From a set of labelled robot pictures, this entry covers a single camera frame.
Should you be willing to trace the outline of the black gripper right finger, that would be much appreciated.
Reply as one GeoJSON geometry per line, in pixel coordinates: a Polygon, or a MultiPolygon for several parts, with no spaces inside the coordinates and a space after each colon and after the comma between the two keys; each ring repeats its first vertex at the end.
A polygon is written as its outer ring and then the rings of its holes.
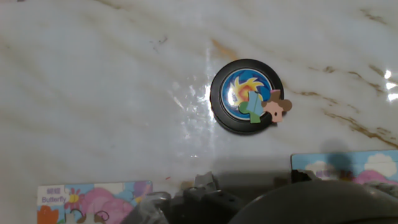
{"type": "Polygon", "coordinates": [[[291,183],[295,184],[298,182],[311,181],[313,172],[309,170],[292,170],[291,171],[291,183]]]}

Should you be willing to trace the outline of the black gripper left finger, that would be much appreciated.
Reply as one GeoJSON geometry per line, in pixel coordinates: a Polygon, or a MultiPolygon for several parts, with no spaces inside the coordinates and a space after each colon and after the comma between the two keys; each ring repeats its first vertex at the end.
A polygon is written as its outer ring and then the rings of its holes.
{"type": "Polygon", "coordinates": [[[145,196],[121,224],[227,224],[244,206],[221,190],[211,172],[196,175],[190,187],[174,196],[152,192],[145,196]]]}

